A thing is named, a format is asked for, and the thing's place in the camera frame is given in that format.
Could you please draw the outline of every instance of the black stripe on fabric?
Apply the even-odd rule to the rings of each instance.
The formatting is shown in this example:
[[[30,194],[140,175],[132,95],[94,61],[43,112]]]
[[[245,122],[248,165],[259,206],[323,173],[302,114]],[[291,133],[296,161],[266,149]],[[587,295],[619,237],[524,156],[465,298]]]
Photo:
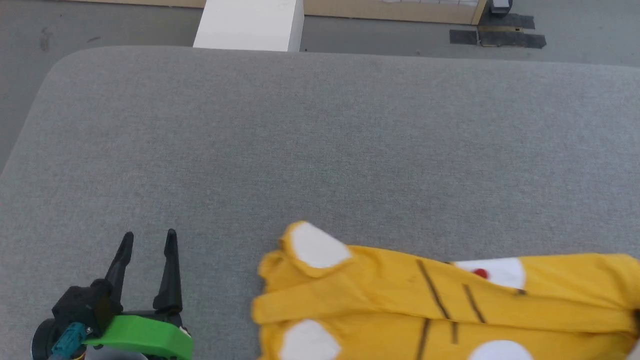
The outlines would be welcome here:
[[[471,293],[471,289],[469,288],[469,285],[464,284],[463,287],[465,289],[465,293],[467,293],[467,298],[469,299],[469,304],[471,304],[471,308],[473,308],[474,312],[476,313],[476,316],[478,317],[478,320],[481,323],[486,323],[486,321],[484,319],[484,316],[480,312],[480,309],[478,309],[478,306],[476,304],[476,300],[474,300],[474,295]]]
[[[435,300],[436,304],[438,304],[438,307],[440,308],[442,315],[444,315],[445,319],[450,320],[451,317],[449,317],[449,313],[444,308],[444,305],[440,300],[440,296],[438,295],[438,291],[436,290],[435,285],[433,285],[433,281],[431,280],[429,274],[427,274],[427,269],[424,268],[424,264],[422,263],[422,261],[416,260],[416,262],[418,263],[418,267],[422,272],[422,276],[424,276],[424,279],[427,281],[427,285],[429,285],[429,289],[431,289],[431,294],[433,295],[433,299]]]
[[[418,352],[415,356],[416,360],[422,360],[424,357],[424,349],[427,347],[427,333],[429,332],[429,326],[431,325],[431,319],[424,319],[422,324],[422,333],[420,334],[420,342],[418,343]]]
[[[451,323],[451,343],[457,345],[458,344],[458,323]]]

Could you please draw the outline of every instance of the gray floor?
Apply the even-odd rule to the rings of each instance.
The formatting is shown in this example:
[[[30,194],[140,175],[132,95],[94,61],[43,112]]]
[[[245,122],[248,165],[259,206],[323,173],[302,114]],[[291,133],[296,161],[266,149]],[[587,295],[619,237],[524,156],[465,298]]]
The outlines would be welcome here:
[[[563,61],[640,67],[640,1],[515,0],[533,15],[542,49],[449,44],[442,24],[307,17],[302,50],[441,58]],[[109,45],[191,46],[201,10],[64,1],[0,0],[0,168],[49,69]]]

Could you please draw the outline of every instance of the folded yellow cloth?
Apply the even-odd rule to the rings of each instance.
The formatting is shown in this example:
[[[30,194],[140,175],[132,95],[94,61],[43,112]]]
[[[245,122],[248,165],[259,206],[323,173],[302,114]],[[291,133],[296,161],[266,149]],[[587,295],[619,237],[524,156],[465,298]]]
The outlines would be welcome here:
[[[442,263],[308,222],[265,255],[262,360],[615,360],[638,337],[640,264],[577,254]]]

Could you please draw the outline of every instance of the red dot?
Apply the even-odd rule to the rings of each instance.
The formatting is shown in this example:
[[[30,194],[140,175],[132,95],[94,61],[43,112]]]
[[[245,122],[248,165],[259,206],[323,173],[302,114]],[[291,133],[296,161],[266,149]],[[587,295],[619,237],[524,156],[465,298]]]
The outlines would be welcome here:
[[[485,269],[475,269],[472,273],[482,277],[483,279],[489,279],[489,273]]]

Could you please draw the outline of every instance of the gray table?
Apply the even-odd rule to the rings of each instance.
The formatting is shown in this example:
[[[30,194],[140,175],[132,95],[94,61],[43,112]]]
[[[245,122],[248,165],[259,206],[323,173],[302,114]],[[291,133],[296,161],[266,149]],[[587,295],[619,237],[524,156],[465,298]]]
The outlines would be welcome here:
[[[148,309],[169,227],[196,359],[257,357],[256,266],[306,219],[437,259],[640,256],[640,70],[112,47],[44,81],[0,177],[0,354],[136,244]]]

